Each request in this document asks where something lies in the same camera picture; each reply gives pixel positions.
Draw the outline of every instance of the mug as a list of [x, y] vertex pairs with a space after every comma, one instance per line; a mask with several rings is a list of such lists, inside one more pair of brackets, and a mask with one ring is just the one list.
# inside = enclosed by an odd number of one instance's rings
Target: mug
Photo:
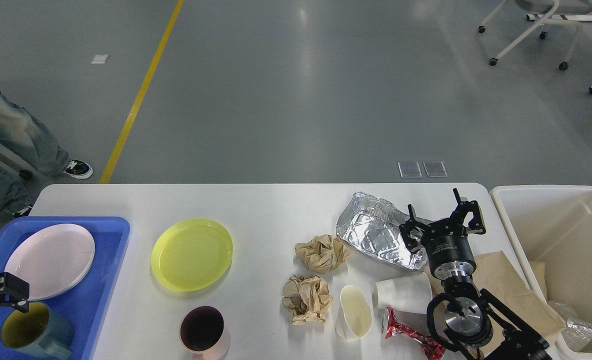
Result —
[[195, 360], [219, 360], [230, 350], [230, 331], [221, 312], [211, 306], [196, 307], [185, 315], [178, 334]]
[[29, 303], [27, 313], [14, 310], [0, 328], [4, 346], [42, 359], [68, 359], [73, 337], [72, 323], [42, 302]]

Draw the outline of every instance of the pink cup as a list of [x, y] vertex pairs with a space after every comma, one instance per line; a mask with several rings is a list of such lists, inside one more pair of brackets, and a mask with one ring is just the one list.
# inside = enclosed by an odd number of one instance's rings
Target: pink cup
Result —
[[194, 360], [219, 360], [230, 350], [230, 331], [221, 312], [211, 306], [196, 307], [185, 315], [178, 334]]

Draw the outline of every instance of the white trash bin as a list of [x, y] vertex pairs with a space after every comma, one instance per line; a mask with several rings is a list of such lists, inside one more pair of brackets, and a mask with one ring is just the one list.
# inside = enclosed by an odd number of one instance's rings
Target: white trash bin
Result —
[[[529, 287], [543, 297], [527, 259], [545, 262], [548, 300], [592, 324], [592, 187], [498, 186], [490, 194]], [[592, 360], [592, 340], [575, 352], [559, 336], [556, 347], [565, 358]]]

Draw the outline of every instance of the black shoe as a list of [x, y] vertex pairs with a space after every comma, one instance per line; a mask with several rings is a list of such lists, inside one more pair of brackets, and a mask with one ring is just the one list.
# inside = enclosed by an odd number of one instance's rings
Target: black shoe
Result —
[[29, 212], [31, 212], [32, 210], [32, 205], [27, 205], [27, 207], [25, 207], [22, 210], [19, 210], [18, 212], [14, 212], [14, 219], [18, 219], [20, 217], [26, 217], [27, 215], [29, 215]]
[[65, 174], [74, 179], [86, 179], [94, 174], [92, 166], [89, 166], [85, 161], [72, 159], [65, 167]]

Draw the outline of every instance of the yellow plate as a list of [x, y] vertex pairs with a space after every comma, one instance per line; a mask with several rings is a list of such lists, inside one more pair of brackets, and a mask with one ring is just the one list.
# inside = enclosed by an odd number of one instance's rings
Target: yellow plate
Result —
[[151, 253], [151, 270], [165, 287], [178, 292], [203, 289], [232, 262], [232, 237], [220, 223], [191, 218], [163, 232]]

